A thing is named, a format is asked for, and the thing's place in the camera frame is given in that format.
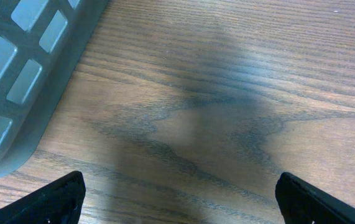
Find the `wood grain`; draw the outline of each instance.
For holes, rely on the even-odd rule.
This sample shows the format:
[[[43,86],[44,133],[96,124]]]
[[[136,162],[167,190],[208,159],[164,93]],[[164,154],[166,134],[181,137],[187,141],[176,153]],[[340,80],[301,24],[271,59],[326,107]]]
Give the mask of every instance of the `wood grain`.
[[[355,207],[355,0],[111,1],[0,208],[72,170],[80,223],[282,223],[285,170]]]

